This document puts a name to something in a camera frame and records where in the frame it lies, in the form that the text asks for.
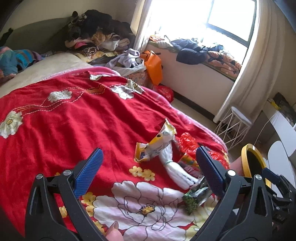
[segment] white curtain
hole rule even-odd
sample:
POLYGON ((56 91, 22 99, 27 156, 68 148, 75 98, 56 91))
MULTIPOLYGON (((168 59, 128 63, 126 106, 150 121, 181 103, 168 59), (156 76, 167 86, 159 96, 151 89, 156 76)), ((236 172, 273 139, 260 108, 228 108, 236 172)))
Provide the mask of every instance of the white curtain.
POLYGON ((152 17, 154 0, 138 0, 131 22, 131 30, 136 36, 134 50, 143 52, 150 35, 154 34, 157 27, 152 17))
POLYGON ((284 53, 285 17, 271 0, 257 0, 253 37, 241 72, 213 119, 218 122, 231 105, 255 121, 276 82, 284 53))

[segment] wire stool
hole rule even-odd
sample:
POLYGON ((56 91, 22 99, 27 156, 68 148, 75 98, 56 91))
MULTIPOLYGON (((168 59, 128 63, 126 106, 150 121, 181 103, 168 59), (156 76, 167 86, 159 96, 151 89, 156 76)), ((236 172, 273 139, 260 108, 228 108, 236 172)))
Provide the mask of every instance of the wire stool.
POLYGON ((229 146, 230 150, 244 139, 252 124, 252 121, 241 110, 232 106, 216 127, 215 133, 227 147, 229 146))

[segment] plastic bag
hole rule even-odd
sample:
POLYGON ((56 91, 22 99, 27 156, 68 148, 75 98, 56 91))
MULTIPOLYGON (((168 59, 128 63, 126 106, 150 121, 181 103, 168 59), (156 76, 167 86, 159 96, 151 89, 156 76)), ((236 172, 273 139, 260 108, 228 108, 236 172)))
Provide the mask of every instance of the plastic bag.
POLYGON ((176 183, 180 188, 187 190, 195 183, 198 179, 188 174, 178 163, 174 162, 172 143, 170 143, 165 149, 159 153, 159 159, 163 164, 165 170, 167 171, 170 178, 176 183))
POLYGON ((163 70, 161 68, 161 59, 153 51, 147 50, 140 57, 144 59, 149 77, 153 85, 159 85, 163 79, 163 70))
MULTIPOLYGON (((196 149, 200 147, 194 137, 192 137, 188 132, 185 132, 181 135, 180 140, 180 151, 189 155, 193 160, 196 160, 196 149)), ((210 154, 210 156, 219 161, 225 169, 229 169, 229 164, 226 161, 224 154, 220 154, 216 151, 211 150, 208 147, 205 147, 210 154)))
POLYGON ((158 85, 153 87, 153 91, 161 94, 170 103, 174 100, 174 92, 170 87, 158 85))

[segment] window frame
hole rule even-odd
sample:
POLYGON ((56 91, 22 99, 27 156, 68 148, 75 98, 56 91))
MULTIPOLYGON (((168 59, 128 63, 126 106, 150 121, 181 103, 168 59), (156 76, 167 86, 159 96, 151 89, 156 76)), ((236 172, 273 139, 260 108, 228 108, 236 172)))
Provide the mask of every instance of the window frame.
POLYGON ((210 17, 211 17, 211 13, 212 13, 212 9, 213 9, 213 6, 214 6, 214 2, 215 0, 212 0, 212 5, 211 5, 211 9, 210 9, 210 12, 209 12, 209 16, 207 18, 207 22, 205 23, 205 28, 210 28, 212 30, 215 30, 221 34, 224 34, 226 35, 227 37, 239 42, 240 44, 244 45, 245 47, 247 47, 247 50, 246 50, 246 54, 248 52, 248 49, 249 49, 249 46, 250 46, 250 42, 251 42, 251 39, 252 39, 252 36, 253 36, 253 33, 254 33, 254 28, 255 28, 255 21, 256 21, 256 12, 257 12, 257 0, 250 0, 250 1, 253 1, 255 3, 255 8, 254 8, 254 14, 253 14, 253 22, 252 22, 252 26, 251 26, 251 31, 250 31, 250 34, 249 34, 249 38, 248 38, 248 41, 236 36, 235 34, 231 33, 231 32, 228 32, 222 28, 219 28, 215 25, 212 25, 212 24, 209 24, 209 20, 210 20, 210 17))

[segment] bed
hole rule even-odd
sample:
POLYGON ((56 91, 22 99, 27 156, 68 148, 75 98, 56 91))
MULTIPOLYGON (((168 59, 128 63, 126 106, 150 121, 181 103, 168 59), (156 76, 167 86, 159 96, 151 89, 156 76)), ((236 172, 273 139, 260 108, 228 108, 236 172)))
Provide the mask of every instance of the bed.
MULTIPOLYGON (((167 119, 177 140, 188 132, 227 156, 225 144, 164 97, 129 81, 61 53, 0 87, 0 205, 19 233, 25 234, 25 209, 36 175, 59 175, 97 147, 104 162, 80 201, 102 233, 118 221, 124 240, 184 241, 204 223, 217 198, 211 196, 188 215, 182 202, 187 190, 170 179, 158 157, 135 162, 136 143, 150 142, 167 119)), ((180 157, 173 148, 173 161, 180 157)), ((56 200, 67 227, 75 230, 61 198, 56 200)))

